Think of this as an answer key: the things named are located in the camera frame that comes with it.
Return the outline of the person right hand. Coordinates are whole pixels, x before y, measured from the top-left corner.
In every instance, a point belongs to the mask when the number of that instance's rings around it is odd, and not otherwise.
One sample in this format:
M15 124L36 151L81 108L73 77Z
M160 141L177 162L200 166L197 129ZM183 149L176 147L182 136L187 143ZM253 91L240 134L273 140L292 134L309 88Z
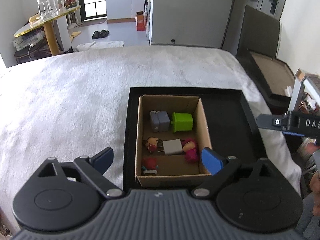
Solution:
M319 146L316 146L313 143L308 143L306 146L306 151L308 153L314 153L317 150L319 150ZM320 213L320 197L319 197L319 191L320 191L320 182L319 182L319 173L317 172L316 174L313 175L311 181L310 181L310 189L313 193L313 201L314 201L314 206L313 206L313 215L319 217Z

